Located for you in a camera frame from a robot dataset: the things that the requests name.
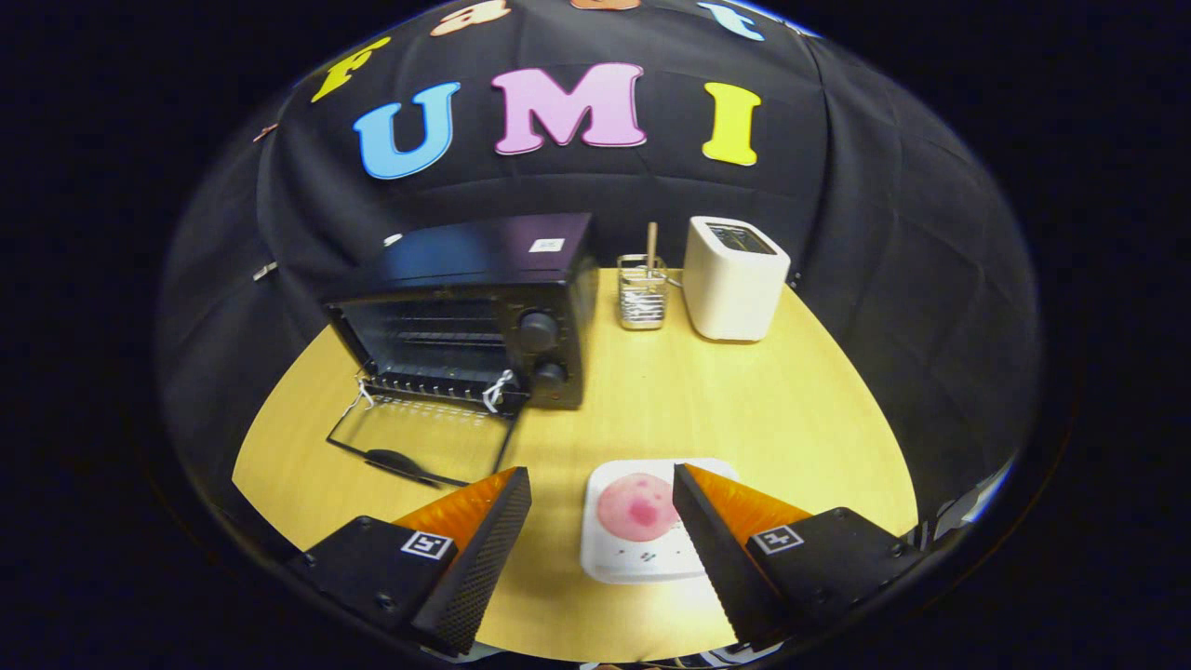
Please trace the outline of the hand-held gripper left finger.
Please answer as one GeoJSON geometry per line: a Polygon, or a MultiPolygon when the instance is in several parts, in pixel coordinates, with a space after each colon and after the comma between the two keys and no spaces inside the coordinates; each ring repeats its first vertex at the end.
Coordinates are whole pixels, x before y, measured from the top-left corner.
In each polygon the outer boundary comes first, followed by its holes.
{"type": "Polygon", "coordinates": [[[286,568],[384,635],[462,656],[531,502],[528,468],[506,468],[395,521],[354,518],[286,568]]]}

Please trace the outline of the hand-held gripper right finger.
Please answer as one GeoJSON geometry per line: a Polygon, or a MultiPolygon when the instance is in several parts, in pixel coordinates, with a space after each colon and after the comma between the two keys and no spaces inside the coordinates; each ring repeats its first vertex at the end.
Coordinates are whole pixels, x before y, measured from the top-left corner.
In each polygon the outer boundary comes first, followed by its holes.
{"type": "Polygon", "coordinates": [[[816,643],[850,626],[923,552],[838,506],[809,513],[693,463],[672,502],[740,643],[816,643]]]}

